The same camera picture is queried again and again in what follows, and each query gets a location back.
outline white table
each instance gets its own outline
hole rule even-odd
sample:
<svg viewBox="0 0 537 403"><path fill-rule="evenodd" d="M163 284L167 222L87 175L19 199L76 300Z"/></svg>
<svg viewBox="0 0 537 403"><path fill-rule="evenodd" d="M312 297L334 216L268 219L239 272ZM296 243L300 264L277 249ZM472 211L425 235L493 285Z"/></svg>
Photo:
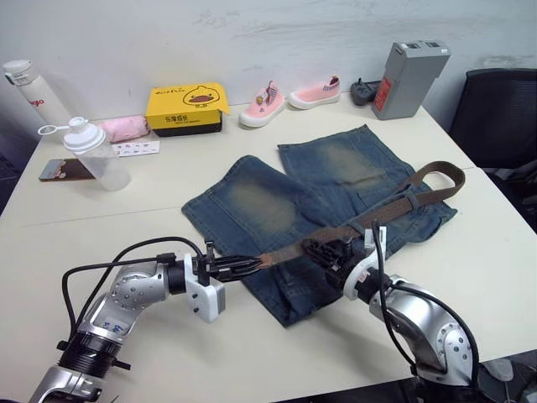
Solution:
<svg viewBox="0 0 537 403"><path fill-rule="evenodd" d="M276 144L363 123L416 169L449 160L467 174L466 185L448 201L459 213L430 241L398 252L387 271L458 311L482 360L537 348L537 238L424 110L415 118L379 122L368 108L343 100L307 112L286 110L265 128L243 130L236 125L242 108L232 109L223 133L163 139L161 154L126 159L135 181L114 193L91 190L89 182L39 183L46 161L63 155L60 146L39 146L0 221L0 397L27 400L60 356L55 345L68 333L60 294L64 271L107 261L146 238L181 235L201 244L180 207L236 158L255 154L281 168ZM446 184L439 175L430 175L429 183ZM152 246L133 256L176 248ZM76 309L96 278L86 273L70 282ZM133 370L110 371L104 402L116 395L125 402L274 401L409 376L383 324L360 301L341 299L283 329L239 283L227 285L227 309L211 325L195 317L185 296L152 306L119 357Z"/></svg>

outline white card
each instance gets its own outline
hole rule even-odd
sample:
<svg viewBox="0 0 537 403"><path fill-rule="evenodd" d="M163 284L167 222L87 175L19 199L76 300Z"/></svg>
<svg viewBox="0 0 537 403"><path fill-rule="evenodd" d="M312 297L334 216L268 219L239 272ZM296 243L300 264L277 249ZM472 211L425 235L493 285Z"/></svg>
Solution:
<svg viewBox="0 0 537 403"><path fill-rule="evenodd" d="M119 157L132 157L134 155L157 154L160 152L160 141L146 141L144 143L112 144Z"/></svg>

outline yellow box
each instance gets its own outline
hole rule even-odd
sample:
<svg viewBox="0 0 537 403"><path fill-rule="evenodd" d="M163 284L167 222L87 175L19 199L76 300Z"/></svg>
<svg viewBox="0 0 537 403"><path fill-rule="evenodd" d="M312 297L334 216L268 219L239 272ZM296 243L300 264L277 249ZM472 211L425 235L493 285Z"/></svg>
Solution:
<svg viewBox="0 0 537 403"><path fill-rule="evenodd" d="M214 133L229 114L226 92L217 82L153 88L145 117L161 137Z"/></svg>

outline denim shorts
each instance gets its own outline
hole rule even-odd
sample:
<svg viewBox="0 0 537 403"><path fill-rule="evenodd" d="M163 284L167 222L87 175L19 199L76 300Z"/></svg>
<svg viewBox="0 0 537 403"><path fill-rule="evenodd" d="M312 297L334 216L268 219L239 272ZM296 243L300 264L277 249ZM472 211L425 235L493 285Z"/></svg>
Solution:
<svg viewBox="0 0 537 403"><path fill-rule="evenodd" d="M396 190L414 170L367 126L278 148L287 175L248 155L183 206L221 254L256 256L280 249L319 228L356 226L361 214L403 194L430 191L426 184ZM455 213L442 202L389 222L387 256L407 242L430 238ZM341 296L307 257L261 270L243 283L285 327Z"/></svg>

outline black remote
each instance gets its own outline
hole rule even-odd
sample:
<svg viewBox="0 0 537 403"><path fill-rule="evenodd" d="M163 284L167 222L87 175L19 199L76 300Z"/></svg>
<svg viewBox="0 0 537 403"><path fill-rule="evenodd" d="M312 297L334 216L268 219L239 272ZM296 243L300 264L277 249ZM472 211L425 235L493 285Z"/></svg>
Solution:
<svg viewBox="0 0 537 403"><path fill-rule="evenodd" d="M363 82L362 78L352 83L351 97L352 101L359 107L363 107L366 103L372 102L377 95L377 89L380 81Z"/></svg>

